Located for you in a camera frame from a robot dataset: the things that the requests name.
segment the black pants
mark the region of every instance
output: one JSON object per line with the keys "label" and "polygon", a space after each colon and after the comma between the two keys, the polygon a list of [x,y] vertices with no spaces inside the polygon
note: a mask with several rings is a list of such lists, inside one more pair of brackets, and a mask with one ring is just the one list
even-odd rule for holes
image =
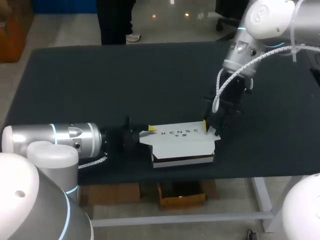
{"label": "black pants", "polygon": [[101,44],[126,44],[132,34],[131,11],[136,0],[96,0]]}

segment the box lid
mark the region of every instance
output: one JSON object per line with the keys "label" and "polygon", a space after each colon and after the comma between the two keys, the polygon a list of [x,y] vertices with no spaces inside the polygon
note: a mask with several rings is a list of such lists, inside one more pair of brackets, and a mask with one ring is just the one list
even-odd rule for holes
{"label": "box lid", "polygon": [[216,130],[206,132],[203,121],[157,125],[156,131],[140,133],[140,143],[151,145],[157,159],[211,155],[215,151]]}

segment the floor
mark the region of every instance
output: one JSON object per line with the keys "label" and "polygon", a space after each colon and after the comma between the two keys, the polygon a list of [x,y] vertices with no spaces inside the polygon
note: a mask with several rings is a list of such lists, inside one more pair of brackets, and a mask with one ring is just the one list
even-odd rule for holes
{"label": "floor", "polygon": [[[232,31],[215,31],[219,15],[213,0],[139,0],[133,10],[134,30],[142,34],[139,43],[215,41]],[[30,29],[21,60],[0,64],[0,126],[14,97],[28,58],[33,49],[75,45],[99,45],[100,30],[95,14],[37,15]],[[266,178],[272,202],[288,182],[288,177]],[[247,179],[217,180],[219,200],[210,200],[204,207],[188,211],[159,211],[157,199],[143,198],[139,204],[96,206],[94,219],[159,216],[172,214],[254,212],[250,181]],[[260,221],[228,221],[181,223],[95,228],[96,240],[111,239],[203,239],[244,240],[251,228],[260,240],[286,240],[282,229],[263,233]]]}

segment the cardboard box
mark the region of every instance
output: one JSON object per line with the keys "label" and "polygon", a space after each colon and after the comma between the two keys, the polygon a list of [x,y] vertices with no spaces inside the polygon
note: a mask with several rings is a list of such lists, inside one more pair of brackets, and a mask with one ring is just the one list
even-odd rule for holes
{"label": "cardboard box", "polygon": [[0,0],[0,17],[7,17],[11,12],[8,0]]}
{"label": "cardboard box", "polygon": [[81,187],[81,206],[137,203],[139,201],[140,187],[138,183]]}
{"label": "cardboard box", "polygon": [[32,0],[11,0],[11,8],[17,23],[27,36],[35,18]]}
{"label": "cardboard box", "polygon": [[219,198],[214,180],[158,183],[158,195],[162,210],[197,208]]}
{"label": "cardboard box", "polygon": [[0,63],[14,63],[20,59],[34,19],[31,0],[11,0],[10,9],[9,15],[0,15]]}
{"label": "cardboard box", "polygon": [[204,121],[154,126],[156,131],[140,133],[140,143],[151,146],[154,168],[214,161],[216,130],[206,132]]}

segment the metal table frame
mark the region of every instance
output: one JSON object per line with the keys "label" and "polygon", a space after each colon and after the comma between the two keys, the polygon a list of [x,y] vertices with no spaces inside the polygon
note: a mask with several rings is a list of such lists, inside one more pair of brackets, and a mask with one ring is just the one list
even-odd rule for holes
{"label": "metal table frame", "polygon": [[290,189],[297,184],[303,176],[292,176],[285,186],[275,206],[272,206],[268,190],[263,177],[251,178],[253,189],[260,211],[250,213],[222,213],[222,214],[190,214],[173,216],[147,216],[130,218],[113,218],[91,220],[94,228],[147,225],[147,224],[171,224],[171,223],[195,223],[195,222],[217,222],[234,220],[263,220],[265,233],[275,232],[282,223],[282,206]]}

